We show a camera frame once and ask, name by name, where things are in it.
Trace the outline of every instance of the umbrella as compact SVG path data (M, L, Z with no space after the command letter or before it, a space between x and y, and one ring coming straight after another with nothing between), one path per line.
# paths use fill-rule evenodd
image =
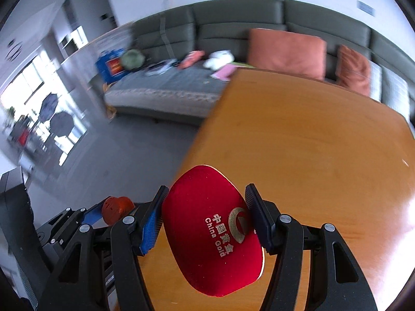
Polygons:
M58 106L58 95L49 93L42 101L42 106L39 112L39 119L41 123L48 121L52 118L55 113L56 107Z
M67 112L58 112L51 118L50 126L50 132L57 137L69 136L74 127L73 118Z

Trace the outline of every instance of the sofa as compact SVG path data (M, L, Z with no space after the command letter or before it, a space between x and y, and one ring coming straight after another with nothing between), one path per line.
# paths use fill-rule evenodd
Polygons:
M193 50L203 50L206 56L230 50L235 61L246 62L251 28L283 30L325 40L325 77L335 82L337 50L346 45L408 83L410 120L415 122L415 62L387 38L344 14L294 0L212 0L181 6L129 26L131 46L138 47L152 62L169 59L160 36L161 17L165 17L165 33L179 60ZM165 76L153 77L142 72L130 74L105 92L105 102L119 112L198 125L219 99L225 83L214 81L201 65L186 70L179 74L172 68ZM192 82L183 84L183 78ZM91 83L102 81L96 76Z

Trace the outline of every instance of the red object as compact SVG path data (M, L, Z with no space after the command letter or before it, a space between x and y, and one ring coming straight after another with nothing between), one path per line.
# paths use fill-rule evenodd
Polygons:
M187 54L187 56L184 58L184 60L180 62L178 68L186 69L192 66L193 64L195 64L197 61L201 60L204 55L205 55L205 52L203 50L190 51Z
M196 166L173 185L161 208L177 264L196 290L222 297L257 280L264 252L234 185L210 166Z
M134 209L134 203L126 196L109 196L102 206L102 217L107 225L113 225Z
M24 129L22 134L20 135L20 137L17 139L17 141L19 142L19 144L21 146L25 146L26 142L27 142L27 138L29 137L29 130L28 129Z
M124 71L124 68L121 65L121 59L119 57L113 58L105 63L108 67L109 73L114 76Z

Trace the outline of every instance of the screw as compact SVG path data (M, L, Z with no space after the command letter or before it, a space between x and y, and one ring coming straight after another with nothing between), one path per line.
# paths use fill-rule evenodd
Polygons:
M281 222L284 222L284 223L290 223L291 222L291 216L285 215L285 214L281 215L280 220L281 220Z
M82 226L79 227L80 232L87 232L89 230L89 224L82 224Z
M327 230L327 231L335 231L336 230L336 228L331 223L326 223L324 225L324 229Z
M124 224L132 224L134 222L134 217L131 216L131 215L128 215L128 216L124 217L122 219L122 221L123 221Z

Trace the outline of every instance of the orange object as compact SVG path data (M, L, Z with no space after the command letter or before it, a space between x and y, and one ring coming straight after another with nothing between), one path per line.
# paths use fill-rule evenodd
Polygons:
M126 196L109 196L102 206L102 217L108 225L113 225L115 222L124 218L134 209L134 203Z
M200 51L190 51L187 56L184 58L183 61L179 64L179 69L186 69L193 64L195 64L197 61L201 60L201 58L205 55L205 52L203 50Z
M251 29L248 64L259 69L323 80L327 43L317 36Z
M362 54L341 45L337 54L337 84L346 89L370 96L371 68Z

